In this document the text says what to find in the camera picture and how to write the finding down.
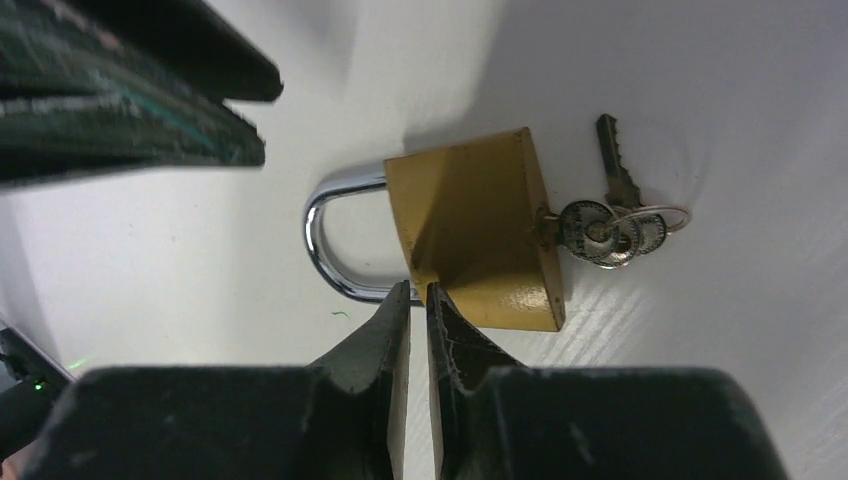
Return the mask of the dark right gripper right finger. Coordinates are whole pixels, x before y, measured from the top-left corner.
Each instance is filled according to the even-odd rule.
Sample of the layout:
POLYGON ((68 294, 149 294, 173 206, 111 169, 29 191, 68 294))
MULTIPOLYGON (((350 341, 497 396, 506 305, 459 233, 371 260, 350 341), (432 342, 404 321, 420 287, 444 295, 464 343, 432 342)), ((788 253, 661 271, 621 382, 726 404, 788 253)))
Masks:
POLYGON ((750 397, 700 367, 532 368, 427 293, 440 479, 784 479, 750 397))

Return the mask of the large brass padlock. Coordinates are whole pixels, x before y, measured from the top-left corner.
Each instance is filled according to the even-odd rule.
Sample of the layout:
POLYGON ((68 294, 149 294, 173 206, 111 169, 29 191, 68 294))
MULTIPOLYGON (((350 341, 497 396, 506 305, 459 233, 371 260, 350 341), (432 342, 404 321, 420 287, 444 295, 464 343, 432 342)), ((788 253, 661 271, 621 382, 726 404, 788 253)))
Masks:
POLYGON ((327 205, 385 191, 422 306, 439 284, 481 328, 557 332, 565 324, 556 236, 537 151, 526 127, 387 159, 319 184, 302 217, 307 255, 342 296, 378 304, 388 288, 349 274, 328 246, 327 205))

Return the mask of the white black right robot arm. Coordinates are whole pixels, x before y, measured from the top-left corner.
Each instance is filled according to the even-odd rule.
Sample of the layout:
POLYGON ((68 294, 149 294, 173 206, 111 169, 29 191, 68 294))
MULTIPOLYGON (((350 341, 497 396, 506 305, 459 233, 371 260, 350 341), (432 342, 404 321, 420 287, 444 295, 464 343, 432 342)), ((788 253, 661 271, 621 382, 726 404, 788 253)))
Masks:
MULTIPOLYGON (((25 479, 399 479, 410 286, 303 366, 130 366, 71 379, 11 329, 1 455, 25 479)), ((707 368, 531 368, 428 288, 439 479, 784 479, 745 391, 707 368)))

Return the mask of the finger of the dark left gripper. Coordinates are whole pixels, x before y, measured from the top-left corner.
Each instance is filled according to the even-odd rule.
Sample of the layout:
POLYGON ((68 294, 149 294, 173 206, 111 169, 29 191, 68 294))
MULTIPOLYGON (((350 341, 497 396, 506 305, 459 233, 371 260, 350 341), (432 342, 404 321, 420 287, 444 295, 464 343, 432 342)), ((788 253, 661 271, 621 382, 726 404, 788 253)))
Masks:
POLYGON ((205 1, 82 0, 79 8, 216 100, 271 103, 277 65, 205 1))
POLYGON ((72 1, 1 5, 1 183, 258 168, 256 127, 72 1))

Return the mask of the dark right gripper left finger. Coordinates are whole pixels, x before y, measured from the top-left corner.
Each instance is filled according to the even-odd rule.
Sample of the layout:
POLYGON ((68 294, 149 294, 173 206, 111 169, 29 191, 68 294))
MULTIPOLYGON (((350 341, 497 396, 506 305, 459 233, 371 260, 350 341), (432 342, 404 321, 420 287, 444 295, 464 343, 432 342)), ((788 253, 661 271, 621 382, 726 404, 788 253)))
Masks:
POLYGON ((304 366, 113 367, 60 397, 27 479, 399 479, 410 286, 304 366))

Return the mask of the silver key bunch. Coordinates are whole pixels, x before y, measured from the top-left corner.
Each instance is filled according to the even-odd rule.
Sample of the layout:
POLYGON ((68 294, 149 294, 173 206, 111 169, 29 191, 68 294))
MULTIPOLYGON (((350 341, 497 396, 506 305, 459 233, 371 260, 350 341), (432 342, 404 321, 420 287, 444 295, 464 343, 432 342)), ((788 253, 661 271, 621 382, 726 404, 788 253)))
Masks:
POLYGON ((543 208, 538 214, 542 231, 556 246, 607 270, 655 252, 692 220, 684 206, 642 202, 641 189, 623 163, 617 123, 608 113, 595 121, 607 185, 604 200, 575 200, 558 212, 543 208))

